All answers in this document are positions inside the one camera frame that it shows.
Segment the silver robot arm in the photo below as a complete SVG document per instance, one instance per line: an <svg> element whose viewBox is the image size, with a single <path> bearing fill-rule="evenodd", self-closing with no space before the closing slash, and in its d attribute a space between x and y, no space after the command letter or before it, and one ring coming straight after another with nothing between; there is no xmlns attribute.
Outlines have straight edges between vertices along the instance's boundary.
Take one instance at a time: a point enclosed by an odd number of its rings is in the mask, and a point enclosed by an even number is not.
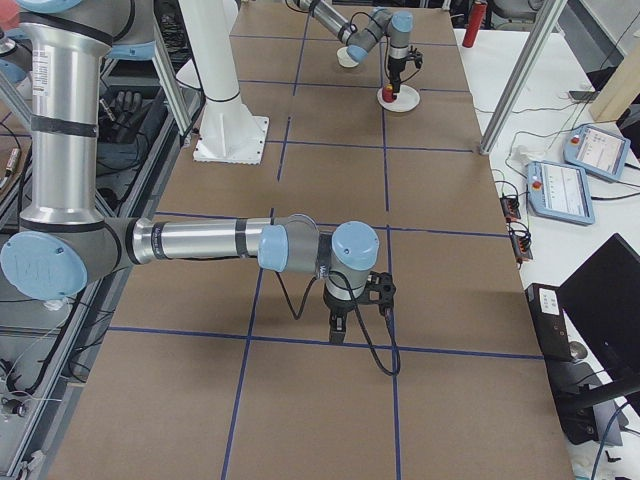
<svg viewBox="0 0 640 480"><path fill-rule="evenodd" d="M422 53L410 45L414 18L407 10L392 12L386 8L376 8L371 13L365 13L369 22L359 29L326 1L294 1L294 5L330 31L346 46L349 58L357 63L361 63L386 38L388 82L382 89L384 104L391 104L398 99L404 83L401 74L408 62L413 62L417 71L422 67Z"/></svg>
<svg viewBox="0 0 640 480"><path fill-rule="evenodd" d="M1 268L21 293L57 300L119 269L153 260L254 258L275 272L323 279L330 339L346 317L382 300L373 272L379 240L350 221L331 233L304 215L153 222L106 218L96 208L100 66L106 56L154 59L159 36L149 1L23 1L32 43L32 194Z"/></svg>

